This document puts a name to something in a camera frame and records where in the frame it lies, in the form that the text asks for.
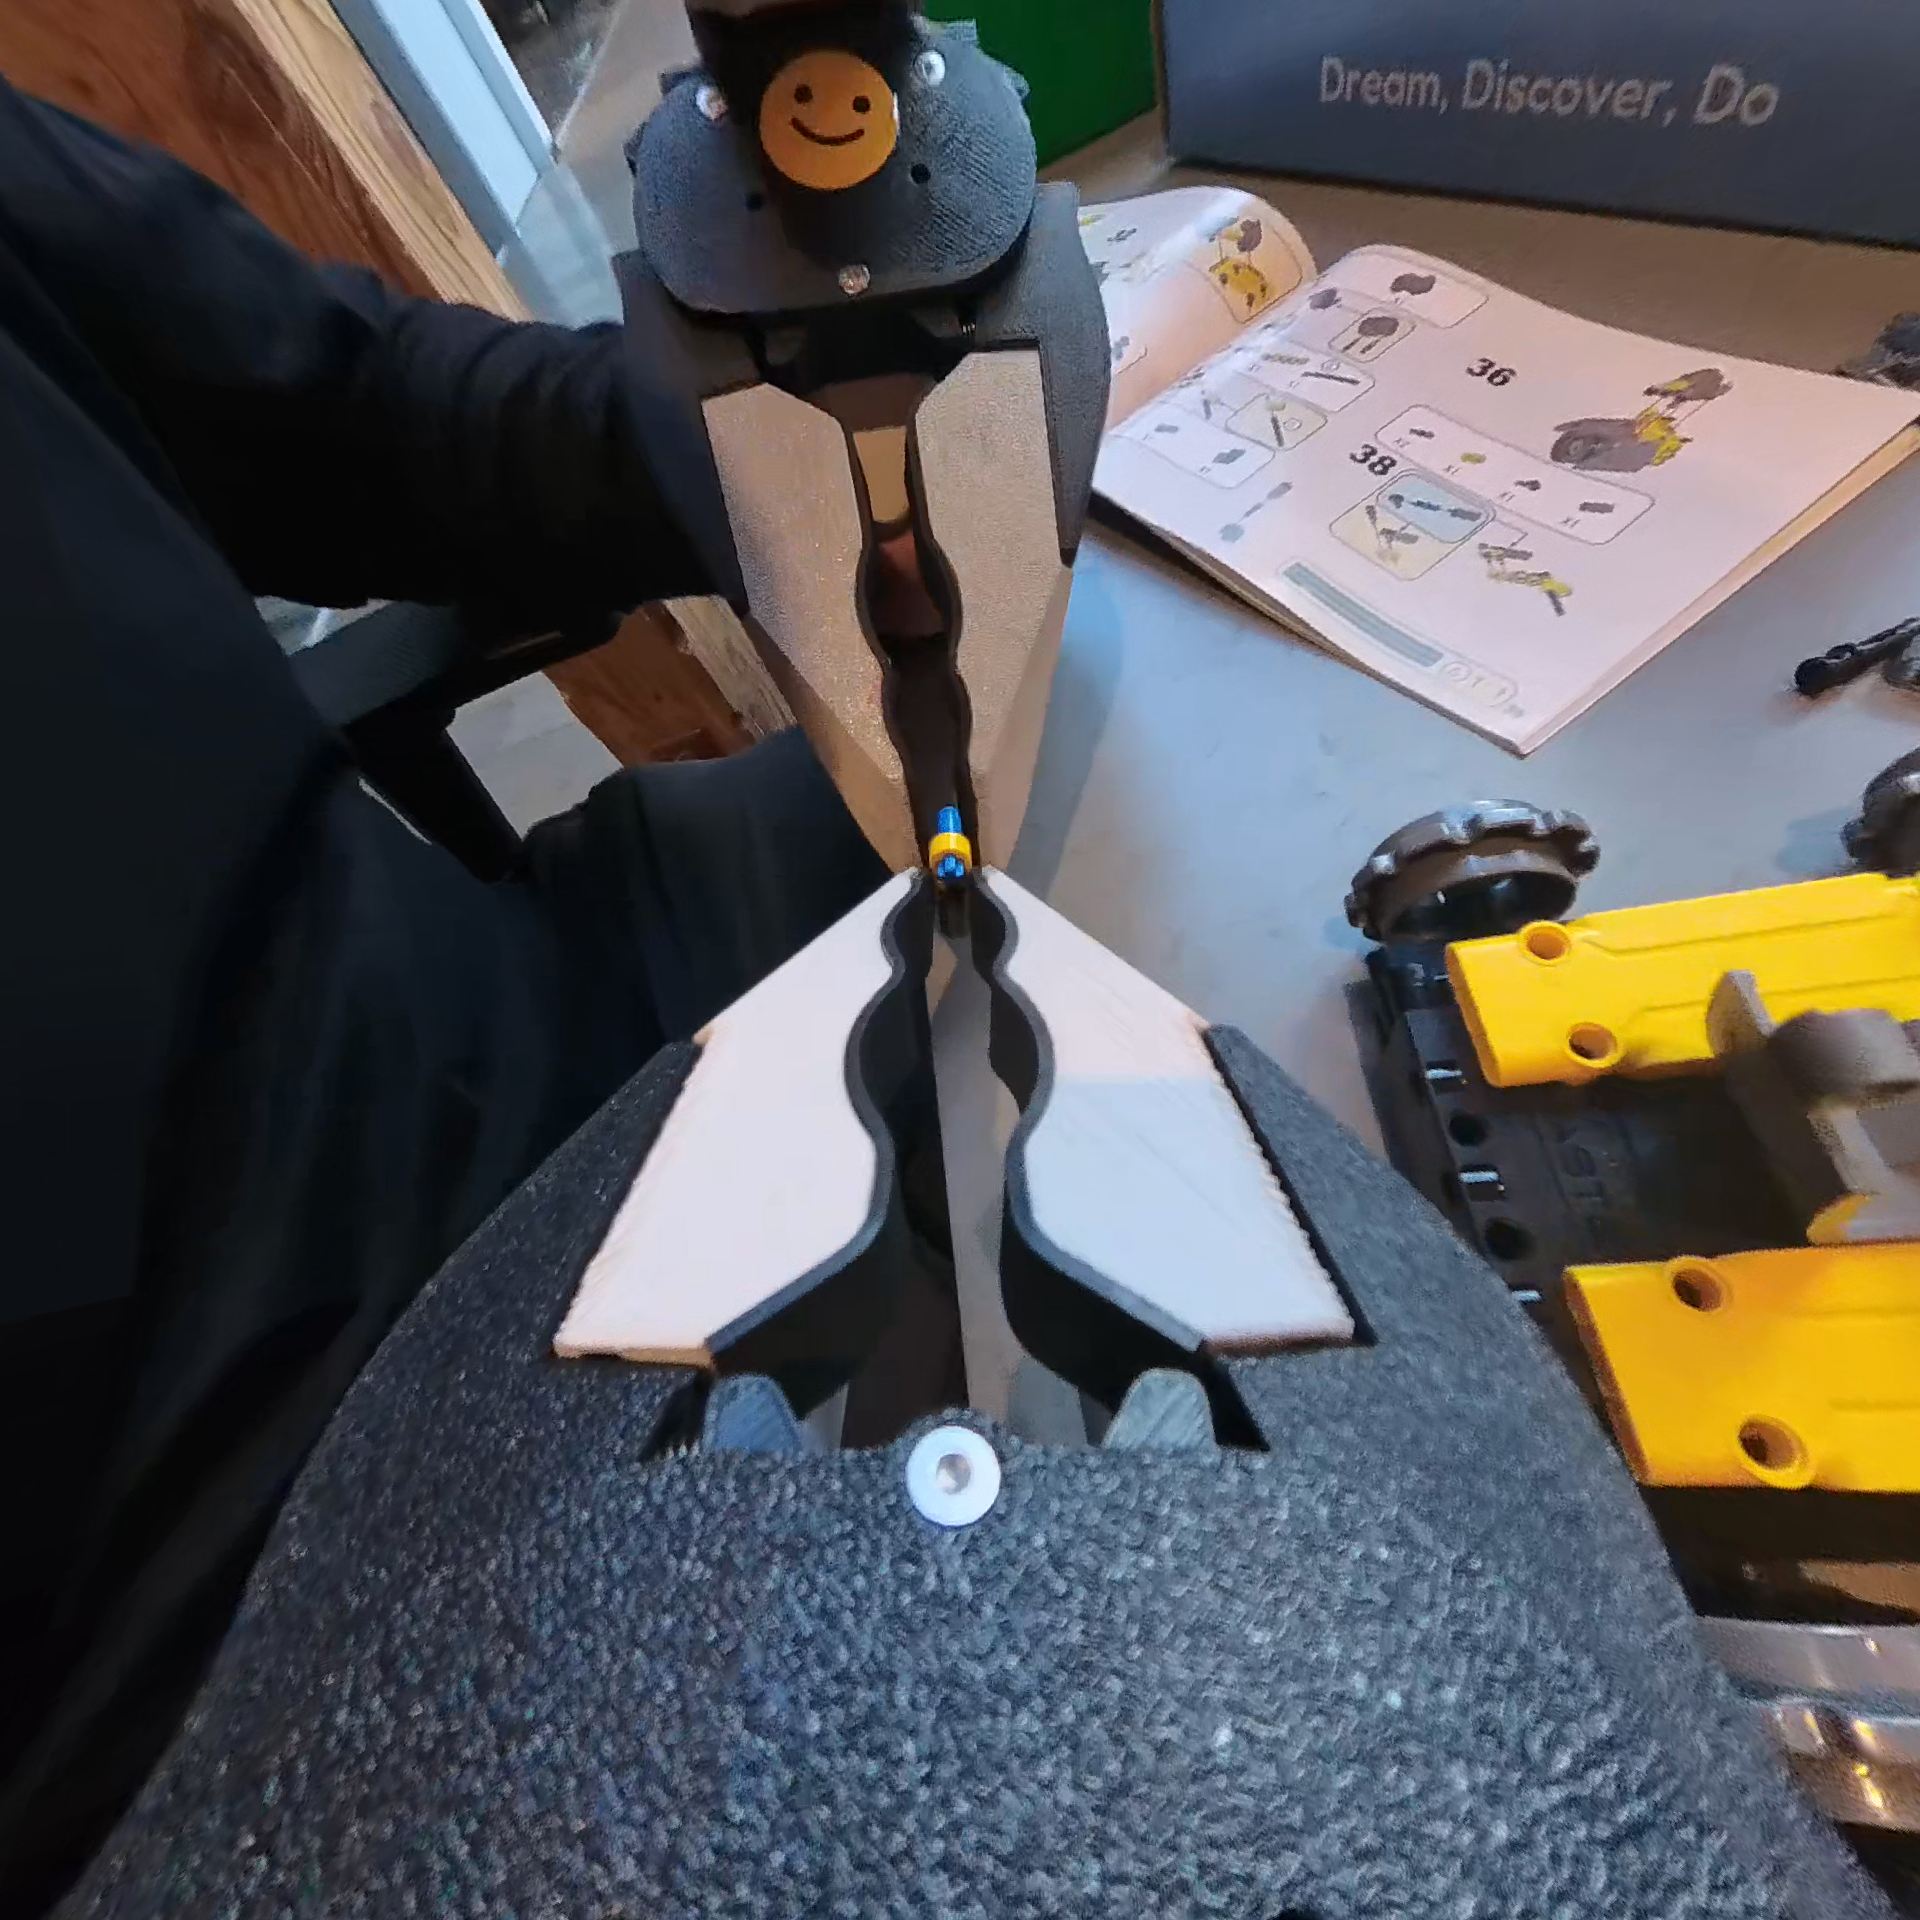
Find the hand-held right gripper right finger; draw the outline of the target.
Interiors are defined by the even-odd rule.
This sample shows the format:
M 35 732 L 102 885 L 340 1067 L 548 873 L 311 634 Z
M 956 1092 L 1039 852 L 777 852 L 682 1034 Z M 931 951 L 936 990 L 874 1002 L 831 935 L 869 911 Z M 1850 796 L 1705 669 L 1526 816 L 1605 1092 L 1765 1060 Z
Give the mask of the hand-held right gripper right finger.
M 1348 1345 L 1208 1022 L 1019 882 L 981 870 L 971 955 L 1005 1148 L 999 1289 L 1044 1364 L 1209 1364 Z

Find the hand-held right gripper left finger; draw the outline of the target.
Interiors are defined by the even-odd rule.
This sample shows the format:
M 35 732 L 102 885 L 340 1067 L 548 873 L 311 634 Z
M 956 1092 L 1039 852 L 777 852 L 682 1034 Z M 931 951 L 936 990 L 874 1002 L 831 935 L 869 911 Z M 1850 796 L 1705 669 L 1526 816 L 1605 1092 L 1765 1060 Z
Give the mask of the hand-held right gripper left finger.
M 898 1283 L 931 922 L 926 877 L 896 875 L 707 1020 L 556 1356 L 860 1370 Z

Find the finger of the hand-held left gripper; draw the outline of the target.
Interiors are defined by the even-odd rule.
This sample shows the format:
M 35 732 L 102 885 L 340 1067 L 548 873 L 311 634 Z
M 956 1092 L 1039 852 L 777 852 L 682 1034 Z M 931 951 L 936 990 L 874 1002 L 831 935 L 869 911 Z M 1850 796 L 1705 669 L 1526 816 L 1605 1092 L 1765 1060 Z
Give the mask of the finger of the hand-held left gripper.
M 908 447 L 915 506 L 956 593 L 971 847 L 1003 868 L 1028 815 L 1071 593 L 1037 349 L 961 358 L 921 398 Z
M 755 654 L 875 854 L 913 873 L 924 854 L 860 600 L 869 521 L 852 438 L 763 383 L 707 397 L 701 420 Z

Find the instruction booklet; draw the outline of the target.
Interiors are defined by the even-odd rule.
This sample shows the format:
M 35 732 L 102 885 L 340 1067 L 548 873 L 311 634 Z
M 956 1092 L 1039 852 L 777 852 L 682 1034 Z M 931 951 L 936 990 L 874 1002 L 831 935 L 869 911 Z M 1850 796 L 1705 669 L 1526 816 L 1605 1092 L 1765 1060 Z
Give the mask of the instruction booklet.
M 1915 397 L 1704 352 L 1243 190 L 1090 205 L 1094 495 L 1357 671 L 1529 757 L 1915 453 Z

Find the person's left forearm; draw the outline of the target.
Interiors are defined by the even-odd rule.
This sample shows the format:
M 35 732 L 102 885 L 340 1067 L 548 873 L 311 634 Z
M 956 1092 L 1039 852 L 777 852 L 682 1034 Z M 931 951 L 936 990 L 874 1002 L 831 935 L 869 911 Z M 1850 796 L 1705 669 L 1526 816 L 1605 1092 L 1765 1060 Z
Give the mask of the person's left forearm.
M 534 631 L 715 587 L 614 326 L 315 263 L 177 159 L 4 84 L 4 637 L 493 604 Z

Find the grey desk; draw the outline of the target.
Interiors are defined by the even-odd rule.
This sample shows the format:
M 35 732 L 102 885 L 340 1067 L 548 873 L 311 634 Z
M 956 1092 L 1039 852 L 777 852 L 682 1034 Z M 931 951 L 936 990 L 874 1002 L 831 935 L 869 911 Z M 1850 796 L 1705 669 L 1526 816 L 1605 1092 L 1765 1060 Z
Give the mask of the grey desk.
M 1915 473 L 1859 498 L 1534 760 L 1279 637 L 1132 536 L 1071 594 L 1017 878 L 1357 1127 L 1288 1168 L 1413 1306 L 1386 1359 L 1254 1370 L 1278 1447 L 1012 1445 L 1002 1504 L 931 1530 L 886 1703 L 905 1913 L 1858 1917 L 1872 1886 L 1681 1625 L 1644 1504 L 1522 1310 L 1405 1212 L 1348 1014 L 1339 916 L 1428 809 L 1580 809 L 1618 906 L 1841 866 L 1915 701 L 1788 693 L 1915 613 Z

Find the person's left hand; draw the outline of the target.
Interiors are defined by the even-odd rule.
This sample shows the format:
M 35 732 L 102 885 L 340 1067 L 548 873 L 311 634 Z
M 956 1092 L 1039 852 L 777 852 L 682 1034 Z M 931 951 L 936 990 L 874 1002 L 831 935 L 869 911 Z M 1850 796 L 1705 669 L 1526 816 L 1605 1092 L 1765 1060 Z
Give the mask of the person's left hand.
M 944 631 L 944 613 L 927 587 L 909 523 L 875 540 L 867 600 L 875 637 L 920 640 Z

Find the person's grey trouser leg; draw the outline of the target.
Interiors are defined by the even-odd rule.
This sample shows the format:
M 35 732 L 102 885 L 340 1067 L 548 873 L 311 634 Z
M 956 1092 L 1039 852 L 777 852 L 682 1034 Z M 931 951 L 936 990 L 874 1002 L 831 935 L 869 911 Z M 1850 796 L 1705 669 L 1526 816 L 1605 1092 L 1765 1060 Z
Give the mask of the person's grey trouser leg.
M 564 1062 L 603 1097 L 891 877 L 787 728 L 728 758 L 600 781 L 526 834 L 511 888 L 554 955 Z

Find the green storage bin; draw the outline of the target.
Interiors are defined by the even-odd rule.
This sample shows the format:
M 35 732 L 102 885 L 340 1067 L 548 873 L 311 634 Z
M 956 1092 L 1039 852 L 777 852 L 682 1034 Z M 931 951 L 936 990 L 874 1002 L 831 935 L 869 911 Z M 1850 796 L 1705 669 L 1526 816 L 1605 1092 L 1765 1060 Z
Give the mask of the green storage bin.
M 1041 167 L 1157 105 L 1151 2 L 924 2 L 924 13 L 973 24 L 981 51 L 1024 79 Z

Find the yellow black brick vehicle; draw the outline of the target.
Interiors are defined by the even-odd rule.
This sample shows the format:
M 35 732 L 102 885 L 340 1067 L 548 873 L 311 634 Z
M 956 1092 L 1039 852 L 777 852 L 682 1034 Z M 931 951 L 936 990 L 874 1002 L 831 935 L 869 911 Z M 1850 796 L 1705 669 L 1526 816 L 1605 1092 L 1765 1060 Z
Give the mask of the yellow black brick vehicle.
M 1603 1418 L 1709 1656 L 1915 1854 L 1915 757 L 1841 841 L 1577 916 L 1577 815 L 1429 813 L 1352 878 L 1352 1009 L 1391 1164 Z

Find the dark cardboard box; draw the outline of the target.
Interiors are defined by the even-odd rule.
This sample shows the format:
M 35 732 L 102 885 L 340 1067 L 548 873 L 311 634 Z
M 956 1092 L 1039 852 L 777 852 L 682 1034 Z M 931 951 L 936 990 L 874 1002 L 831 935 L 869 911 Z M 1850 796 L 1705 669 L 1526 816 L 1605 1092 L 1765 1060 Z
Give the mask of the dark cardboard box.
M 1164 2 L 1169 157 L 1915 249 L 1913 2 Z

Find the pile of small dark connectors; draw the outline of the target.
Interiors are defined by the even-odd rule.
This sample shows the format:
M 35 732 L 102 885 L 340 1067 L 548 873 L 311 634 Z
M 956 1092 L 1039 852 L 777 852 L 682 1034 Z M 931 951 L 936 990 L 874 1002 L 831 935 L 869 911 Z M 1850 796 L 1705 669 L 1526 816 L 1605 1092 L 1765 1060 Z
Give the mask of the pile of small dark connectors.
M 1858 354 L 1833 366 L 1844 378 L 1917 393 L 1917 313 L 1891 316 Z M 1816 701 L 1858 683 L 1878 669 L 1896 691 L 1917 691 L 1917 618 L 1907 616 L 1882 632 L 1836 645 L 1791 671 L 1793 691 Z

